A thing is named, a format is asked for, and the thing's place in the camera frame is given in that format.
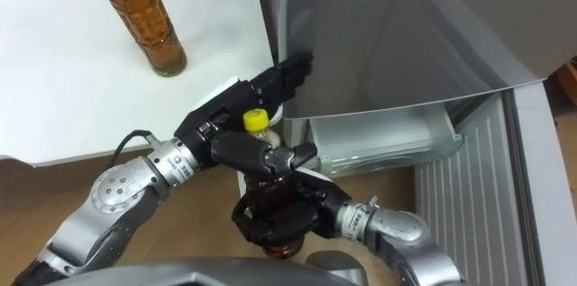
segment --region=reflective metal surface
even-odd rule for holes
[[[545,78],[577,51],[572,0],[272,0],[279,58],[312,51],[288,118],[466,97]]]
[[[357,286],[330,272],[289,261],[261,258],[197,258],[140,263],[90,272],[53,286]]]

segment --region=brown liquid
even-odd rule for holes
[[[259,177],[246,175],[246,192],[252,196],[253,203],[249,207],[251,215],[255,218],[266,217],[294,201],[295,186],[284,178],[275,180],[262,180]],[[269,257],[276,259],[288,259],[300,251],[305,242],[301,236],[288,244],[279,246],[262,247],[262,251]]]
[[[163,77],[180,74],[187,56],[162,0],[110,0],[152,67]]]

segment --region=white table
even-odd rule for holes
[[[259,0],[163,1],[188,55],[175,78],[152,71],[108,0],[0,0],[0,154],[49,164],[133,129],[169,139],[213,88],[271,66]]]

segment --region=refrigerator door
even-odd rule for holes
[[[575,52],[572,0],[262,0],[279,58],[312,51],[288,118],[358,113],[538,81]]]
[[[577,223],[541,83],[495,94],[416,167],[417,213],[473,285],[573,285]]]

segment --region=black cable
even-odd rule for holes
[[[116,147],[116,150],[114,151],[114,154],[112,154],[112,159],[110,159],[110,164],[108,164],[107,169],[114,167],[116,160],[118,160],[118,155],[120,155],[120,152],[123,151],[123,148],[128,142],[130,142],[130,140],[132,140],[136,136],[146,138],[149,135],[152,135],[152,133],[146,130],[138,130],[138,129],[130,134],[127,134],[126,137],[124,137],[124,139],[120,142],[120,144],[118,144],[118,147]]]

